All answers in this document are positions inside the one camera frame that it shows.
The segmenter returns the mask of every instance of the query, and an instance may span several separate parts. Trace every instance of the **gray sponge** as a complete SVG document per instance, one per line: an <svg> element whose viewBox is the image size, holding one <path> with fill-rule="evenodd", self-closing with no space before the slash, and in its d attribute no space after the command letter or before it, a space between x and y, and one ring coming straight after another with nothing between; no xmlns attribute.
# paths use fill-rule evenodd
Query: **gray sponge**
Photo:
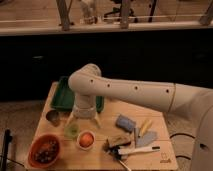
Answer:
<svg viewBox="0 0 213 171"><path fill-rule="evenodd" d="M135 128L136 122L127 118L126 116L119 115L116 120L116 126L123 128L125 131L131 133Z"/></svg>

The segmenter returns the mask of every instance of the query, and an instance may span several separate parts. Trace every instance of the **brown bowl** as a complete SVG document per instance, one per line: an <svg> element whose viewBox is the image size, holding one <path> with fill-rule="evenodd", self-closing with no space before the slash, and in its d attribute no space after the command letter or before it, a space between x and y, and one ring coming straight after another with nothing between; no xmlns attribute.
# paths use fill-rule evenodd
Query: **brown bowl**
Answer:
<svg viewBox="0 0 213 171"><path fill-rule="evenodd" d="M59 157L59 138L52 134L46 134L32 144L28 155L28 162L32 167L47 168L51 166Z"/></svg>

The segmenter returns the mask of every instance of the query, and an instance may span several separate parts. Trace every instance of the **floor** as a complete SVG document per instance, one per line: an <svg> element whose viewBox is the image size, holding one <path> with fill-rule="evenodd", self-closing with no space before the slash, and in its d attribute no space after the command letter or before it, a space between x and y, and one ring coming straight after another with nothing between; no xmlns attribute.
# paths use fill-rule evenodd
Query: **floor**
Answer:
<svg viewBox="0 0 213 171"><path fill-rule="evenodd" d="M44 103L45 100L0 103L0 149L2 148L4 130L10 129L13 136L13 141L9 146L8 158L22 164L26 161ZM189 121L173 115L165 116L165 120L170 135L178 132L195 135L195 128ZM193 139L186 136L175 136L171 140L176 155L191 157ZM178 158L177 161L179 171L189 170L189 160ZM25 169L9 162L8 170L24 171Z"/></svg>

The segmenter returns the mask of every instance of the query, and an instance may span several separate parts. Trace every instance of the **bowl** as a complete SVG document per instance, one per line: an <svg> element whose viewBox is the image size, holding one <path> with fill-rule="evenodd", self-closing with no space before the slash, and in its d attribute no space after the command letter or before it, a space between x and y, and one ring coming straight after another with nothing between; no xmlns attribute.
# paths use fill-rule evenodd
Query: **bowl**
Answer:
<svg viewBox="0 0 213 171"><path fill-rule="evenodd" d="M94 142L95 134L92 131L84 130L78 134L76 145L83 150L89 150Z"/></svg>
<svg viewBox="0 0 213 171"><path fill-rule="evenodd" d="M56 162L60 149L59 138L53 134L45 134L32 144L28 162L32 167L47 168Z"/></svg>

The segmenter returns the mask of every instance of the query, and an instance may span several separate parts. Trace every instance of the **cup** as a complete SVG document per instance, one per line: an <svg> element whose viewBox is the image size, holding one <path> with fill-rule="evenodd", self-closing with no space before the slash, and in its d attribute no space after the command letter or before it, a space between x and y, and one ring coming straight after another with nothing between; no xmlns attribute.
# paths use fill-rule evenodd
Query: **cup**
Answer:
<svg viewBox="0 0 213 171"><path fill-rule="evenodd" d="M95 142L95 134L92 131L84 130L78 134L76 145L82 150L90 150Z"/></svg>
<svg viewBox="0 0 213 171"><path fill-rule="evenodd" d="M60 117L57 110L50 110L47 112L46 119L55 127L60 125Z"/></svg>
<svg viewBox="0 0 213 171"><path fill-rule="evenodd" d="M78 136L79 128L76 123L70 123L64 128L64 135L70 139L76 139Z"/></svg>

